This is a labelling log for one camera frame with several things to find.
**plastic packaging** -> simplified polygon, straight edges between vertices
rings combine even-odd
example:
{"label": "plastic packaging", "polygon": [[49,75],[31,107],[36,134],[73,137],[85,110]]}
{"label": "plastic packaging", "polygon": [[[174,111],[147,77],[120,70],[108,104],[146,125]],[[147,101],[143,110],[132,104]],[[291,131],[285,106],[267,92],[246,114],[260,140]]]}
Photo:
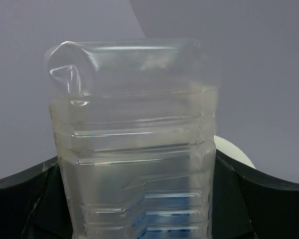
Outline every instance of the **plastic packaging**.
{"label": "plastic packaging", "polygon": [[211,239],[219,68],[209,50],[176,38],[47,52],[76,239]]}

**transparent plastic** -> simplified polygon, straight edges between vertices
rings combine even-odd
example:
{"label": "transparent plastic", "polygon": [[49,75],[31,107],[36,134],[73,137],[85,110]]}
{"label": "transparent plastic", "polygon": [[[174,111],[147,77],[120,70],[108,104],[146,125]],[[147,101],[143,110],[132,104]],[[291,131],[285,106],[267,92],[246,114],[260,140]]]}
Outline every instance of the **transparent plastic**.
{"label": "transparent plastic", "polygon": [[192,39],[64,42],[45,56],[76,239],[211,239],[219,69]]}

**gray wall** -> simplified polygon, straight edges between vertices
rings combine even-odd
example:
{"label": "gray wall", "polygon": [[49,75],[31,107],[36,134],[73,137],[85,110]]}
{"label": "gray wall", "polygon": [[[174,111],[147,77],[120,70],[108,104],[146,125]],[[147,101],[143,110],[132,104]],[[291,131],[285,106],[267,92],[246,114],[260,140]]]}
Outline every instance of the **gray wall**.
{"label": "gray wall", "polygon": [[44,52],[143,29],[223,49],[218,134],[258,169],[299,182],[299,0],[131,0],[135,15],[128,0],[83,3],[0,0],[0,178],[55,155]]}
{"label": "gray wall", "polygon": [[223,51],[217,134],[256,168],[299,182],[299,0],[131,0],[146,36]]}
{"label": "gray wall", "polygon": [[127,0],[0,0],[0,178],[56,155],[45,51],[144,37]]}

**black object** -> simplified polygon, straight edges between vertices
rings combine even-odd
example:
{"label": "black object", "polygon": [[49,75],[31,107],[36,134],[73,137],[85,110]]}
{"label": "black object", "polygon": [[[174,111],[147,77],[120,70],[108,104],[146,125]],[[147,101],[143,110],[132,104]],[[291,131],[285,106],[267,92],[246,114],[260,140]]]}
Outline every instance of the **black object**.
{"label": "black object", "polygon": [[[0,239],[70,239],[57,159],[0,180]],[[299,184],[217,151],[214,239],[299,239]]]}

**ridged plastic surface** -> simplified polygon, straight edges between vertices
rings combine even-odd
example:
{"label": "ridged plastic surface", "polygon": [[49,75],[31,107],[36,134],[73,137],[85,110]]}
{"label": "ridged plastic surface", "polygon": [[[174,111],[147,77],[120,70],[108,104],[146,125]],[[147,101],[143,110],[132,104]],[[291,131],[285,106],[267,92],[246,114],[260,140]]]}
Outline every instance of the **ridged plastic surface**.
{"label": "ridged plastic surface", "polygon": [[[182,56],[191,59],[188,49],[200,49],[191,48],[193,41],[175,41],[181,44],[171,48],[173,57],[160,54],[179,66]],[[129,51],[119,54],[131,61],[137,52]],[[175,76],[184,78],[190,65]],[[147,89],[159,89],[159,82],[147,80],[160,70],[144,71]],[[50,104],[77,239],[211,239],[218,88],[186,78],[178,83],[164,92],[134,88],[121,95],[104,83],[106,94],[65,96]],[[122,87],[133,88],[130,82]]]}

